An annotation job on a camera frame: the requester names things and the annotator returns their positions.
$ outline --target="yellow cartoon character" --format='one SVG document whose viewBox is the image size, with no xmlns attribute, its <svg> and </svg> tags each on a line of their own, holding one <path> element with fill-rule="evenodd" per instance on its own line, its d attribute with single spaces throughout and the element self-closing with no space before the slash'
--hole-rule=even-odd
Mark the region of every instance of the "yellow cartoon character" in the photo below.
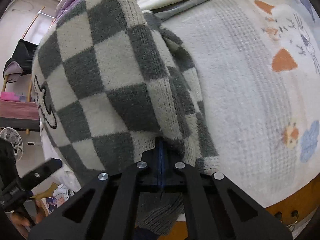
<svg viewBox="0 0 320 240">
<path fill-rule="evenodd" d="M 299 136 L 299 130 L 296 127 L 296 122 L 294 120 L 291 120 L 291 122 L 288 123 L 288 126 L 285 128 L 285 131 L 283 133 L 283 143 L 289 148 L 293 149 L 298 144 L 298 136 Z"/>
</svg>

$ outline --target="cable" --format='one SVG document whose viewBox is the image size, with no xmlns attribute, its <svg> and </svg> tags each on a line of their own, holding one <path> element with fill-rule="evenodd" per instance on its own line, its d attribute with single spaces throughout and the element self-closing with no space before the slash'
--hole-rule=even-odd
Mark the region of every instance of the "cable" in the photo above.
<svg viewBox="0 0 320 240">
<path fill-rule="evenodd" d="M 30 10 L 27 10 L 27 11 L 21 11 L 21 10 L 18 10 L 18 9 L 12 9 L 12 11 L 29 12 L 29 11 L 31 11 L 31 10 L 33 10 L 35 8 L 31 2 L 24 1 L 24 0 L 20 0 L 20 1 L 31 4 L 32 8 Z"/>
</svg>

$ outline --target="fan grille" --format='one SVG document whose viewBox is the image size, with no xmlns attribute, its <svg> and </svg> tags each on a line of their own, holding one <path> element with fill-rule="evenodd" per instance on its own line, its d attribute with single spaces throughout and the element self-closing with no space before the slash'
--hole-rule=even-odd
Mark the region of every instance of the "fan grille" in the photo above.
<svg viewBox="0 0 320 240">
<path fill-rule="evenodd" d="M 18 132 L 11 127 L 3 128 L 0 132 L 0 138 L 12 144 L 14 158 L 16 161 L 20 160 L 23 153 L 23 143 Z"/>
</svg>

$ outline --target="hanging clothes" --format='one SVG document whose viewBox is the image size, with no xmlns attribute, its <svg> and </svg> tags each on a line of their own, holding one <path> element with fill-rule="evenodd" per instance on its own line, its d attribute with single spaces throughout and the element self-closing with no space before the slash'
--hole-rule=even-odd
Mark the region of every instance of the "hanging clothes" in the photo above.
<svg viewBox="0 0 320 240">
<path fill-rule="evenodd" d="M 8 75 L 8 82 L 16 82 L 20 76 L 31 74 L 32 60 L 38 45 L 19 40 L 12 58 L 6 62 L 3 78 Z"/>
</svg>

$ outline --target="plaid pattern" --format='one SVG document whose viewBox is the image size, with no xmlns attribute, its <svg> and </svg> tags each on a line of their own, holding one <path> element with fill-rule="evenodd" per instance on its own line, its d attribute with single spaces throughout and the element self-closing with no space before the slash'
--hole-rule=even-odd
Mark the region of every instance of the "plaid pattern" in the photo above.
<svg viewBox="0 0 320 240">
<path fill-rule="evenodd" d="M 217 163 L 190 54 L 135 0 L 81 0 L 42 39 L 32 77 L 50 141 L 81 185 L 140 160 L 159 135 L 200 170 Z"/>
</svg>

